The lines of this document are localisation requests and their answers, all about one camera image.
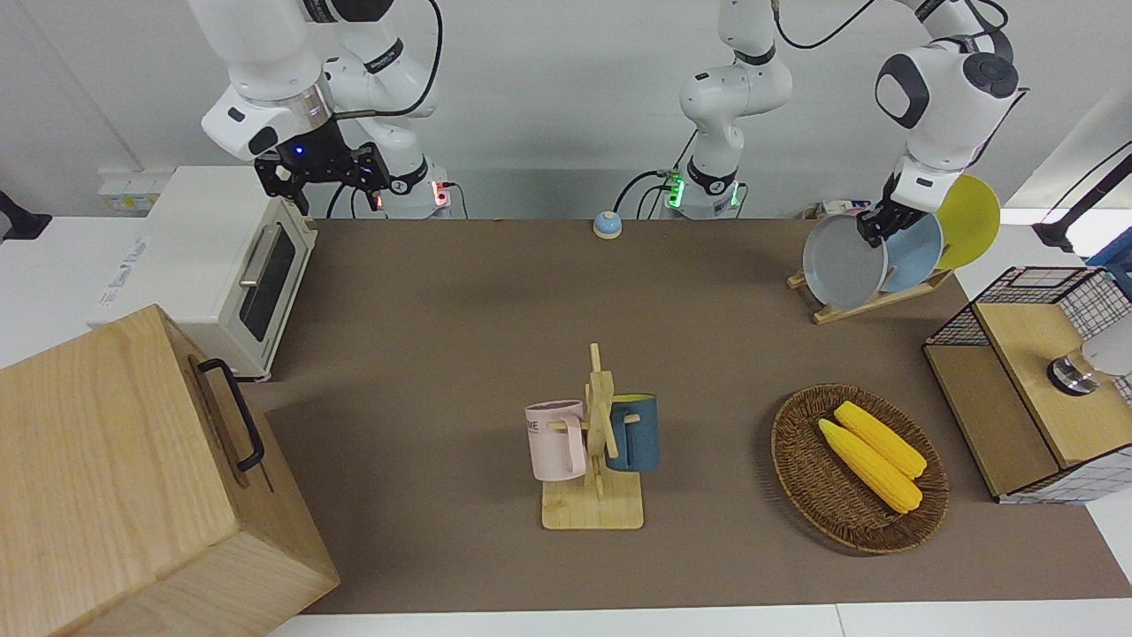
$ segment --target wicker basket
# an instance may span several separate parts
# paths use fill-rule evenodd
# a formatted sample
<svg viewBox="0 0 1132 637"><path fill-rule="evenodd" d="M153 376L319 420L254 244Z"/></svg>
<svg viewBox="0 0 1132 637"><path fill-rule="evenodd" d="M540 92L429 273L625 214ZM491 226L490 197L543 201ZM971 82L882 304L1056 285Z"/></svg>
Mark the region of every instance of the wicker basket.
<svg viewBox="0 0 1132 637"><path fill-rule="evenodd" d="M927 459L916 479L920 506L900 515L890 509L830 449L818 419L851 401L887 424ZM926 542L947 511L947 476L940 456L916 423L883 398L860 388L823 385L790 397L774 418L771 456L787 497L811 524L834 541L867 554L907 551Z"/></svg>

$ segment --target oven door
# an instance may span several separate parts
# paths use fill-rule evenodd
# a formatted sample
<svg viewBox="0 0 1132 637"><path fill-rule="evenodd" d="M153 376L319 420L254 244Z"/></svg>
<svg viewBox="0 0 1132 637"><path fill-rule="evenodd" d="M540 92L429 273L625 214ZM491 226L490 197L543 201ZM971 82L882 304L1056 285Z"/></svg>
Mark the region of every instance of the oven door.
<svg viewBox="0 0 1132 637"><path fill-rule="evenodd" d="M228 321L229 334L254 363L238 369L240 377L268 375L309 253L292 215L282 204L273 206L235 282L239 293Z"/></svg>

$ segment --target corn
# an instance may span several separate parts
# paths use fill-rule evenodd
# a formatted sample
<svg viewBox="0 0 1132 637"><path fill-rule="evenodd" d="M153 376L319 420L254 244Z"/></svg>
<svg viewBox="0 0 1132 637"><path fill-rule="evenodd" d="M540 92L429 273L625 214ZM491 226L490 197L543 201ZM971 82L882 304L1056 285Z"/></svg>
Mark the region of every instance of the corn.
<svg viewBox="0 0 1132 637"><path fill-rule="evenodd" d="M919 507L924 499L919 488L852 432L825 419L817 421L817 427L822 429L830 448L893 511L907 514Z"/></svg>
<svg viewBox="0 0 1132 637"><path fill-rule="evenodd" d="M900 473L911 480L924 475L924 470L927 468L924 456L868 412L847 401L833 412L833 415L844 429L857 434L857 438L900 470Z"/></svg>

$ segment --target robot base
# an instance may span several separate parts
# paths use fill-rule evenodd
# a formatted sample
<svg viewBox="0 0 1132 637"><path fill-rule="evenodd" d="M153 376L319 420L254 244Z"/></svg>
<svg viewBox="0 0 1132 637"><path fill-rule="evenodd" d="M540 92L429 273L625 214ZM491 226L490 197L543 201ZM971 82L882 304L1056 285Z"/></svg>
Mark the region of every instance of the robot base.
<svg viewBox="0 0 1132 637"><path fill-rule="evenodd" d="M739 201L736 197L737 189L738 183L732 183L730 187L723 189L723 193L709 195L701 188L685 187L679 206L671 205L671 199L664 200L666 212L670 213L664 216L669 218L679 218L683 216L696 221L706 218L735 218L739 209Z"/></svg>
<svg viewBox="0 0 1132 637"><path fill-rule="evenodd" d="M383 190L377 210L369 206L358 207L358 218L448 218L452 216L452 196L448 188L439 186L448 179L448 171L432 164L412 190L397 195Z"/></svg>

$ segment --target gray plate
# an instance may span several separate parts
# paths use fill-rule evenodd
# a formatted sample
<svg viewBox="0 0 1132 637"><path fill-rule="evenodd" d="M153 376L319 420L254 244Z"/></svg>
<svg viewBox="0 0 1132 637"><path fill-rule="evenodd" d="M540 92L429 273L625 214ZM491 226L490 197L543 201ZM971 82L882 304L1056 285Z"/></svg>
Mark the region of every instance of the gray plate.
<svg viewBox="0 0 1132 637"><path fill-rule="evenodd" d="M806 238L801 267L817 300L834 309L854 309L881 289L889 269L889 250L884 243L871 247L857 232L854 215L834 214Z"/></svg>

